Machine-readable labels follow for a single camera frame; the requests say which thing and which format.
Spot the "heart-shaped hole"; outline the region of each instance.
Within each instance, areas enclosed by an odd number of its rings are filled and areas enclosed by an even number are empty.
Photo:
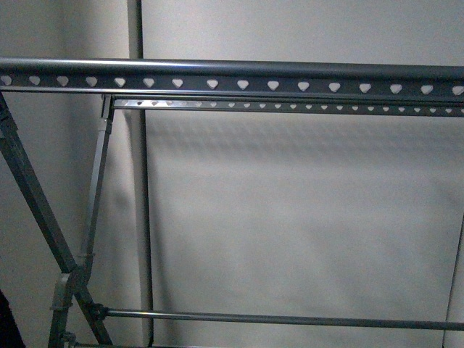
[[[70,79],[66,76],[58,76],[57,81],[62,87],[66,87],[67,84],[70,82]]]
[[[5,86],[9,86],[12,84],[12,78],[9,77],[8,75],[3,75],[0,77],[1,82],[5,84]]]
[[[369,90],[372,88],[372,86],[370,85],[370,83],[361,83],[360,84],[360,90],[361,92],[363,93],[367,93],[369,92]]]
[[[118,87],[123,87],[125,85],[125,79],[124,78],[115,78],[115,83],[117,84]]]
[[[298,88],[301,92],[306,91],[310,87],[310,83],[307,81],[298,82]]]
[[[455,96],[460,96],[464,92],[464,86],[454,86],[452,88],[452,93]]]
[[[41,82],[41,78],[38,77],[38,76],[30,76],[29,77],[29,81],[33,84],[33,85],[36,85],[38,86]]]
[[[333,83],[330,83],[328,87],[332,92],[336,93],[340,89],[341,84],[338,82],[333,82]]]
[[[98,80],[94,76],[88,76],[86,82],[90,87],[95,87]]]
[[[393,94],[398,94],[402,89],[403,89],[403,86],[398,85],[398,84],[394,84],[390,86],[390,91]]]
[[[248,87],[249,83],[248,83],[247,80],[238,80],[238,81],[237,81],[237,85],[238,85],[239,88],[243,91],[243,90],[245,90],[245,89]]]
[[[271,91],[275,91],[278,87],[279,83],[278,81],[269,81],[268,82],[268,87]]]
[[[180,88],[183,85],[183,81],[181,78],[173,78],[173,85],[176,88]]]
[[[218,87],[218,80],[208,80],[206,81],[207,85],[211,88],[211,89],[215,89],[216,87]]]
[[[147,86],[148,88],[151,88],[154,85],[154,79],[144,78],[144,85]]]
[[[434,89],[434,87],[432,85],[423,85],[422,87],[420,87],[420,91],[425,95],[432,92],[433,89]]]

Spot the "metal frame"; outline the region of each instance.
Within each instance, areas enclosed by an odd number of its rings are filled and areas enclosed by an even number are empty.
[[[22,147],[2,91],[104,94],[79,262]],[[103,324],[108,316],[464,331],[464,323],[451,322],[116,310],[95,304],[87,284],[115,109],[464,117],[464,67],[0,58],[0,150],[62,272],[51,306],[49,348],[63,348],[65,342],[116,347]],[[66,332],[73,296],[105,346],[79,344]]]

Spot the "metal rod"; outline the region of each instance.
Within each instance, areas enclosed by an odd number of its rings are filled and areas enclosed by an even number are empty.
[[[163,312],[141,310],[104,311],[107,317],[153,318],[168,320],[199,320],[220,321],[227,323],[261,323],[312,326],[352,326],[363,328],[415,328],[423,330],[464,331],[464,323],[447,323],[441,321],[419,320],[383,320],[383,319],[353,319],[353,318],[312,318],[291,317],[280,315],[245,315],[198,312]]]
[[[82,265],[84,269],[86,284],[91,276],[92,263],[94,259],[93,250],[96,220],[98,218],[100,197],[102,195],[104,168],[107,160],[109,135],[111,134],[113,115],[114,110],[112,108],[112,97],[106,95],[103,99],[101,126],[99,128],[99,137],[96,143],[94,168],[92,171],[92,179],[88,195],[86,229],[84,230],[79,254],[79,258],[81,258],[80,265]]]
[[[0,58],[0,71],[53,74],[159,74],[462,80],[464,67],[362,65],[304,62],[241,62],[165,59]]]
[[[74,257],[58,226],[57,219],[51,211],[50,204],[38,182],[20,137],[17,135],[17,127],[1,92],[0,131],[3,136],[0,138],[0,151],[7,161],[59,268],[62,273],[70,273],[76,267]]]
[[[89,344],[89,343],[76,343],[74,347],[86,347],[86,348],[145,348],[145,347],[140,347],[140,346],[115,346],[115,345],[106,345],[106,344]],[[171,346],[171,345],[156,345],[154,346],[153,344],[149,344],[150,348],[212,348],[212,347],[198,347],[198,346]]]

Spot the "metal rail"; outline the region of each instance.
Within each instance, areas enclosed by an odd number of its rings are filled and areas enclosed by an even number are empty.
[[[199,312],[163,312],[103,308],[102,318],[152,318],[168,320],[218,321],[223,323],[286,324],[310,326],[350,326],[361,328],[414,328],[422,330],[464,331],[464,323],[419,320],[382,320],[354,318],[292,317],[280,315],[246,315]]]
[[[0,58],[0,91],[124,94],[116,106],[139,109],[464,117],[464,67]]]

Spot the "diagonal leg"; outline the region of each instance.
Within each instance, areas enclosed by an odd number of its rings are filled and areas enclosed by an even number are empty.
[[[38,227],[42,230],[59,268],[62,273],[70,273],[76,267],[73,255],[51,211],[16,130],[17,126],[0,93],[0,151],[20,187]]]
[[[20,187],[22,195],[28,203],[62,273],[81,272],[51,211],[28,156],[22,147],[21,140],[17,135],[17,126],[1,92],[0,151],[7,161],[9,169],[12,171],[14,179]],[[111,339],[103,322],[91,314],[91,305],[94,301],[82,278],[80,278],[78,283],[73,293],[97,341],[100,344],[111,344]],[[58,315],[56,319],[56,321],[61,321],[63,316]],[[57,325],[56,321],[52,323],[52,326]]]
[[[101,124],[99,126],[99,137],[96,143],[94,168],[88,195],[88,209],[86,218],[86,229],[84,230],[82,244],[80,246],[80,262],[83,267],[85,284],[88,283],[94,261],[94,239],[96,230],[96,219],[99,213],[100,196],[102,193],[104,166],[107,160],[109,135],[111,134],[114,110],[112,108],[112,97],[104,96],[103,110],[101,111]]]

